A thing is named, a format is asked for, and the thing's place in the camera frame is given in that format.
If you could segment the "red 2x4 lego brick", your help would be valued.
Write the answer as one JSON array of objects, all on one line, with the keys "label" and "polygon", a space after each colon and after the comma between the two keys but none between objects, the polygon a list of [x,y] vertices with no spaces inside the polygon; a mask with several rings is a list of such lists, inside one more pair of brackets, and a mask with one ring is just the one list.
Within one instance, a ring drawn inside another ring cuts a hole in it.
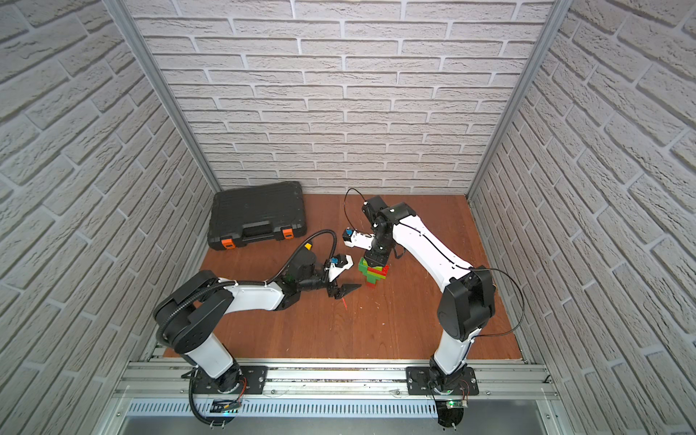
[{"label": "red 2x4 lego brick", "polygon": [[374,275],[379,275],[386,277],[389,271],[389,266],[376,266],[375,268],[369,268],[369,272]]}]

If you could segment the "green 2x4 lego brick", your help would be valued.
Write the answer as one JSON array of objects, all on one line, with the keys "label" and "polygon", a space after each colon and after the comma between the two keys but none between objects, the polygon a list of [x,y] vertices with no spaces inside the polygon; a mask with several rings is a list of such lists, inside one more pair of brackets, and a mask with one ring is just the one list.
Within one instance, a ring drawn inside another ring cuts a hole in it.
[{"label": "green 2x4 lego brick", "polygon": [[381,281],[384,281],[384,279],[386,279],[386,277],[383,277],[382,275],[370,275],[370,274],[368,274],[366,276],[366,282],[372,283],[372,284],[377,284]]}]

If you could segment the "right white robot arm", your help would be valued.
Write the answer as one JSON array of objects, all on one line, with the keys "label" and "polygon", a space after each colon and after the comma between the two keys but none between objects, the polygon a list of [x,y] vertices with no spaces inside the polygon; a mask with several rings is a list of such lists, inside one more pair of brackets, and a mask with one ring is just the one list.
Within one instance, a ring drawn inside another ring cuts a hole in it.
[{"label": "right white robot arm", "polygon": [[491,273],[459,258],[423,224],[407,204],[388,206],[380,197],[364,201],[362,212],[371,235],[355,234],[349,241],[365,250],[370,268],[386,266],[396,246],[410,252],[442,292],[437,317],[443,333],[430,362],[431,381],[443,391],[462,374],[476,338],[495,315]]}]

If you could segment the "small green lego brick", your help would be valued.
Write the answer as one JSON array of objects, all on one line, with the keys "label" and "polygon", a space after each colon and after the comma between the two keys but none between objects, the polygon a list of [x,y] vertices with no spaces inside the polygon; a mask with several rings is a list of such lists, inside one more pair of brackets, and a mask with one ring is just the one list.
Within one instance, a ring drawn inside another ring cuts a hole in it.
[{"label": "small green lego brick", "polygon": [[365,260],[364,257],[360,258],[360,262],[358,265],[358,270],[363,273],[364,275],[367,275],[369,272],[369,266],[367,264],[367,261]]}]

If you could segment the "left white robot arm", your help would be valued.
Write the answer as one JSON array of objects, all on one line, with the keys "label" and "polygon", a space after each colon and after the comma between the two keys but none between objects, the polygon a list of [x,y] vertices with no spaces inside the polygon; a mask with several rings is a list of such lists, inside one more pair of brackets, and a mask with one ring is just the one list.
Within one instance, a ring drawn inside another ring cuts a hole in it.
[{"label": "left white robot arm", "polygon": [[315,262],[316,255],[302,248],[269,281],[224,280],[209,270],[200,271],[154,308],[159,342],[198,368],[221,393],[232,391],[241,377],[239,364],[214,335],[225,315],[282,311],[298,302],[302,293],[320,289],[341,299],[361,287],[337,284],[338,277],[353,266],[349,255],[330,257],[320,268]]}]

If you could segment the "lime lego brick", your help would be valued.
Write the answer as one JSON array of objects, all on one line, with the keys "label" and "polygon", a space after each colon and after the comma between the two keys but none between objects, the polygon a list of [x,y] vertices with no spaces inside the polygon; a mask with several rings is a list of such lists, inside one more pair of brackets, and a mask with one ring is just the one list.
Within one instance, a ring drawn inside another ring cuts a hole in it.
[{"label": "lime lego brick", "polygon": [[381,271],[368,270],[366,273],[366,278],[369,281],[383,280],[386,279],[386,275],[383,274]]}]

